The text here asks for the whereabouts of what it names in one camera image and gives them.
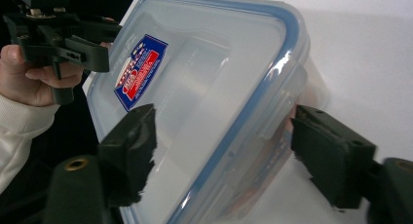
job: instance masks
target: white table surface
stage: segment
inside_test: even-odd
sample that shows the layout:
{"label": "white table surface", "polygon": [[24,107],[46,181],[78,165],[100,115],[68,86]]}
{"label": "white table surface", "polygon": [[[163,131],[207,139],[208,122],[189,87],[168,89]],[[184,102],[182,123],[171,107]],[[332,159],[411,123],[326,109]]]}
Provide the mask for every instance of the white table surface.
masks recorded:
{"label": "white table surface", "polygon": [[[375,143],[376,161],[413,160],[413,0],[276,1],[304,17],[324,110]],[[245,223],[366,223],[367,202],[341,212],[309,176],[291,157]]]}

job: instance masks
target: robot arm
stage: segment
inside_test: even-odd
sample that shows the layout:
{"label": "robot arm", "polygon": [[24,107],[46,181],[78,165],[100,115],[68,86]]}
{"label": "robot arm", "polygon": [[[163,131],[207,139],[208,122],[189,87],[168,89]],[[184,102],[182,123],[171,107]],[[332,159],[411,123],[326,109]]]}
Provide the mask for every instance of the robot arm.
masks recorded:
{"label": "robot arm", "polygon": [[[65,12],[69,0],[14,0],[20,13],[3,16],[13,44],[21,45],[26,60],[46,58],[60,79],[59,64],[63,61],[81,63],[95,72],[109,71],[106,48],[100,42],[113,42],[121,29],[116,21],[104,18],[80,20]],[[56,104],[73,101],[71,89],[52,88]]]}

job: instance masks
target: red and blue label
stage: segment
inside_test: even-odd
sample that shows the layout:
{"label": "red and blue label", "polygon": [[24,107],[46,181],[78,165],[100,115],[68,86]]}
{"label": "red and blue label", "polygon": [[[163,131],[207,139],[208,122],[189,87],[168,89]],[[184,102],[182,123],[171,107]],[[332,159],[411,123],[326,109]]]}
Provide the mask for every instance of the red and blue label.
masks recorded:
{"label": "red and blue label", "polygon": [[115,88],[122,105],[130,111],[154,78],[168,44],[145,35],[125,62]]}

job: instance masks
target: plastic food container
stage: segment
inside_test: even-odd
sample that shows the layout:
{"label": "plastic food container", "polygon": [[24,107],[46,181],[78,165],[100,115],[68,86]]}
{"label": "plastic food container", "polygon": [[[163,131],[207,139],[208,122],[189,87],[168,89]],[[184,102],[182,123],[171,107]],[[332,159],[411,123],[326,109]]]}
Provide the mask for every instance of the plastic food container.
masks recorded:
{"label": "plastic food container", "polygon": [[309,47],[282,2],[139,0],[87,94],[99,140],[134,107],[157,111],[156,165],[125,222],[246,216],[289,156]]}

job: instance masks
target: container lid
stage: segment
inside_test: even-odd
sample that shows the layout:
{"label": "container lid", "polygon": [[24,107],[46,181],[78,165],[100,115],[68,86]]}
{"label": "container lid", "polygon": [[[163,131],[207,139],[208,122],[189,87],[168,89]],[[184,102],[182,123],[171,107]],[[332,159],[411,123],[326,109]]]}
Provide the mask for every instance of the container lid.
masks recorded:
{"label": "container lid", "polygon": [[308,50],[299,14],[281,2],[139,0],[111,48],[111,71],[88,90],[99,140],[134,107],[157,110],[156,165],[126,219],[173,223],[219,160],[211,156]]}

